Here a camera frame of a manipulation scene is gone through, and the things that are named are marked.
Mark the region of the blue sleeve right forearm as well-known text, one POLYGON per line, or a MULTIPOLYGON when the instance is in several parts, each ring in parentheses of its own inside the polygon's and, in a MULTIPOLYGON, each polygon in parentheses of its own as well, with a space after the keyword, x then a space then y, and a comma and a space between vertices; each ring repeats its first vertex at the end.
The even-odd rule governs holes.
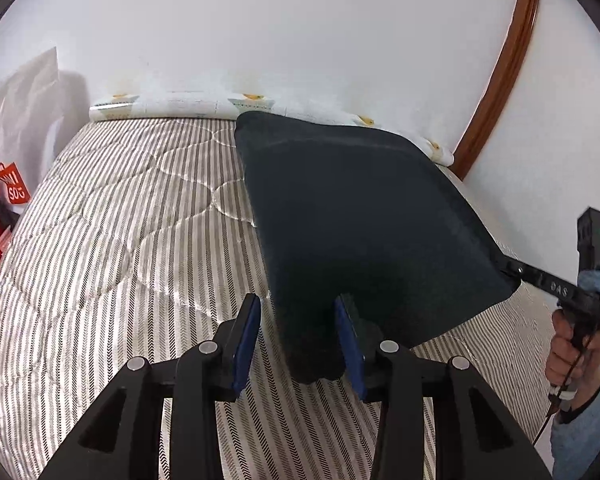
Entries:
POLYGON ((554 479, 600 479, 600 388, 580 408, 554 417, 550 447, 554 479))

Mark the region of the person's right hand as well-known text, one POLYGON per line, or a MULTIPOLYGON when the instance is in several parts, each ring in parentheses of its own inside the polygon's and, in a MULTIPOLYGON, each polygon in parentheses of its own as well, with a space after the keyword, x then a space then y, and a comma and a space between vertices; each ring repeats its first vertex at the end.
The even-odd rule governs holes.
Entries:
POLYGON ((571 344, 573 329, 562 310, 553 312, 552 323, 555 333, 550 341, 545 376, 555 386, 577 383, 577 392, 570 402, 570 408, 576 410, 587 404, 600 388, 600 330, 583 339, 586 351, 580 354, 571 344))

